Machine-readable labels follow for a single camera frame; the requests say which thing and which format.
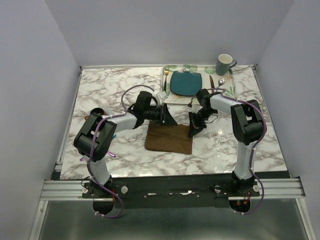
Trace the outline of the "brown cloth napkin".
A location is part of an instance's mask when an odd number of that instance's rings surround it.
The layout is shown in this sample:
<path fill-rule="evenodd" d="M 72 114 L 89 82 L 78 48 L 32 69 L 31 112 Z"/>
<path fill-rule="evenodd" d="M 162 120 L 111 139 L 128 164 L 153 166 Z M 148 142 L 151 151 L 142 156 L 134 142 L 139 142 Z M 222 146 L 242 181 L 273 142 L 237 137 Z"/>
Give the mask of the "brown cloth napkin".
<path fill-rule="evenodd" d="M 192 154 L 193 139 L 188 137 L 189 126 L 160 125 L 151 121 L 145 139 L 145 149 L 154 152 Z"/>

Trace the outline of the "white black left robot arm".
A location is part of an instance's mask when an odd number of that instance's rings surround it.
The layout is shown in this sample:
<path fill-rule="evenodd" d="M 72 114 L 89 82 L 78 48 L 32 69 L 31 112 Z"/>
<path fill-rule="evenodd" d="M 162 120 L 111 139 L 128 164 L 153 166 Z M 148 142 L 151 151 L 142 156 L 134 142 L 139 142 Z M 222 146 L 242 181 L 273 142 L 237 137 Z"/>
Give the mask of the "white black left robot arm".
<path fill-rule="evenodd" d="M 145 120 L 164 126 L 176 126 L 167 104 L 158 103 L 150 92 L 141 91 L 136 102 L 122 114 L 105 116 L 91 113 L 76 135 L 73 145 L 84 157 L 87 169 L 95 182 L 93 191 L 101 198 L 111 191 L 108 181 L 111 174 L 104 161 L 109 151 L 113 136 L 118 132 L 140 127 Z"/>

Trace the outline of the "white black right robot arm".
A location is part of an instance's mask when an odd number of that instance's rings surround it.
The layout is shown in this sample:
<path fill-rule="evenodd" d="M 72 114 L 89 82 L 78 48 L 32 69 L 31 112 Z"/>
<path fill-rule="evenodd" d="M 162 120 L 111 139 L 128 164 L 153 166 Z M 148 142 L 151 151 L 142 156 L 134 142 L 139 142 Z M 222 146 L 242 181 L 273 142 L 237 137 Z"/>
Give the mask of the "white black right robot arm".
<path fill-rule="evenodd" d="M 230 191 L 241 196 L 248 190 L 247 180 L 254 174 L 254 156 L 256 146 L 267 132 L 266 120 L 259 103 L 252 99 L 249 101 L 234 99 L 224 94 L 218 88 L 214 93 L 207 89 L 199 90 L 195 96 L 200 103 L 198 112 L 189 112 L 188 137 L 192 138 L 207 127 L 206 121 L 210 116 L 223 112 L 231 116 L 233 135 L 238 141 L 237 161 L 233 171 L 234 178 L 230 183 Z"/>

